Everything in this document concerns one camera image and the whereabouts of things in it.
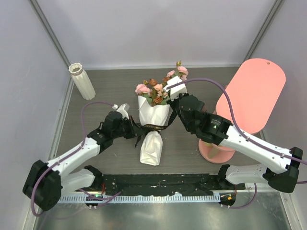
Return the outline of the black ribbon gold lettering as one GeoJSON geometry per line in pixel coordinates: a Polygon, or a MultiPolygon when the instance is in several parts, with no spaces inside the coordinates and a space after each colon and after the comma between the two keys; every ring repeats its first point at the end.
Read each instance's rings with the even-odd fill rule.
{"type": "Polygon", "coordinates": [[[147,135],[149,132],[153,132],[153,131],[157,131],[158,133],[160,133],[162,130],[167,129],[173,123],[173,121],[175,120],[176,117],[177,117],[177,113],[175,111],[173,111],[171,113],[171,116],[168,120],[167,125],[159,126],[159,125],[153,125],[153,124],[145,124],[145,125],[141,126],[140,123],[134,122],[132,116],[129,116],[129,119],[131,120],[132,124],[142,130],[141,135],[137,137],[135,147],[137,147],[138,143],[140,142],[142,135],[147,135]]]}

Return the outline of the white wrapping paper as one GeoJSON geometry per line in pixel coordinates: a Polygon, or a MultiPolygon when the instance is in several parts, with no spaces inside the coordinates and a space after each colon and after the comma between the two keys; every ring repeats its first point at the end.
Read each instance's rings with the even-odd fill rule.
{"type": "MultiPolygon", "coordinates": [[[[144,97],[138,96],[139,120],[141,125],[164,126],[168,118],[169,105],[150,106],[144,97]]],[[[160,164],[163,140],[157,131],[149,132],[142,143],[140,162],[152,166],[160,164]]]]}

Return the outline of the pink artificial flower bunch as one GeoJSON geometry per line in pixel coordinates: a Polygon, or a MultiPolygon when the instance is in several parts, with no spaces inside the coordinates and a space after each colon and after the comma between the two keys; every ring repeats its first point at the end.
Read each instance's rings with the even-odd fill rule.
{"type": "Polygon", "coordinates": [[[179,77],[185,81],[188,74],[188,69],[182,66],[182,61],[180,60],[176,63],[176,69],[168,72],[163,78],[162,83],[158,83],[155,79],[144,80],[143,83],[136,86],[135,93],[138,96],[144,97],[150,106],[166,105],[169,96],[164,87],[167,85],[167,82],[174,77],[179,77]]]}

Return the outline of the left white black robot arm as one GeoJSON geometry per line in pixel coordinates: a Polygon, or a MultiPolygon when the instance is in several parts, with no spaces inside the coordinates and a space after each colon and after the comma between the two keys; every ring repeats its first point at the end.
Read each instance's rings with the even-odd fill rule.
{"type": "Polygon", "coordinates": [[[140,124],[124,110],[110,112],[99,127],[85,135],[83,141],[61,156],[43,162],[36,161],[28,174],[23,193],[31,200],[31,210],[53,208],[60,198],[81,188],[97,191],[102,185],[102,174],[92,166],[74,170],[88,159],[97,156],[117,138],[140,138],[144,131],[140,124]]]}

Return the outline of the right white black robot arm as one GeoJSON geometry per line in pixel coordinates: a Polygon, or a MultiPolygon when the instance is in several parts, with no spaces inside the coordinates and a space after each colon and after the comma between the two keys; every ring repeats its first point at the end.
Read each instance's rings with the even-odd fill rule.
{"type": "Polygon", "coordinates": [[[216,178],[220,188],[228,189],[233,184],[241,183],[267,183],[280,192],[294,191],[302,162],[302,149],[281,148],[259,139],[235,127],[230,120],[206,112],[204,102],[188,93],[171,95],[167,103],[189,133],[209,144],[243,153],[264,167],[247,166],[237,170],[233,165],[223,165],[220,171],[224,173],[216,178]]]}

